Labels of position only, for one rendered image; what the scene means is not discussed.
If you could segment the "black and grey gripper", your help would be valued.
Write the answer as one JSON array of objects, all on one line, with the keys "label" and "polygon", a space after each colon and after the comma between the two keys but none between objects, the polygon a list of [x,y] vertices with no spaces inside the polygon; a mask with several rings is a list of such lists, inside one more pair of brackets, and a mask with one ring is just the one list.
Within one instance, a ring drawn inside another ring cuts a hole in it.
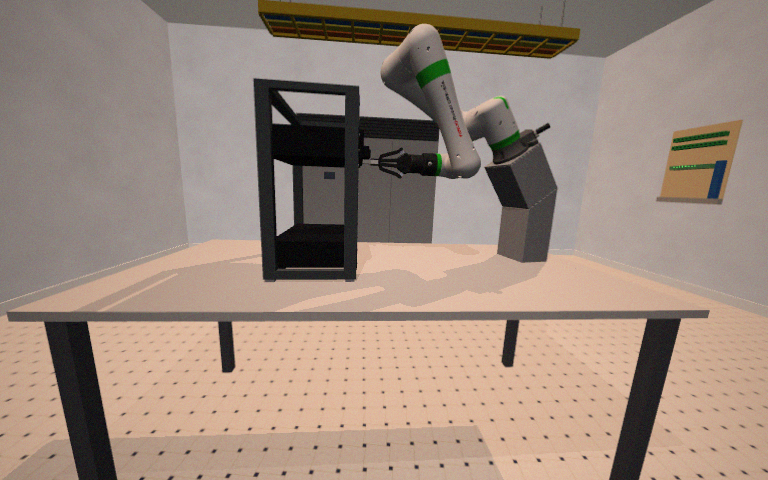
[{"label": "black and grey gripper", "polygon": [[[395,154],[402,154],[398,157],[398,159],[382,159],[383,157],[395,155]],[[389,163],[378,163],[378,162],[397,162],[397,164],[389,164]],[[365,160],[363,159],[363,164],[370,164],[371,166],[378,166],[380,171],[392,174],[396,176],[397,178],[401,179],[403,174],[406,173],[422,173],[423,170],[423,156],[422,155],[410,155],[403,151],[403,148],[400,148],[396,151],[388,152],[385,154],[381,154],[379,159],[370,159]],[[385,166],[384,166],[385,165]],[[397,168],[401,173],[396,173],[394,171],[388,170],[383,168],[384,167],[394,167]]]}]

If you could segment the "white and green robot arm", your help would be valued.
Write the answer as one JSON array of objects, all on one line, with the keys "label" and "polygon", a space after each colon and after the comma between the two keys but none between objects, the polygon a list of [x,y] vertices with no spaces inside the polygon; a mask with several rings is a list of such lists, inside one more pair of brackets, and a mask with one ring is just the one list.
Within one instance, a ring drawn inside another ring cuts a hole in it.
[{"label": "white and green robot arm", "polygon": [[460,110],[440,35],[429,24],[414,27],[384,60],[381,79],[387,88],[414,104],[439,126],[448,154],[423,153],[421,176],[471,178],[481,166],[473,141],[484,137],[492,150],[493,163],[498,165],[539,144],[539,134],[550,128],[547,123],[519,134],[504,96],[492,98],[468,112]]}]

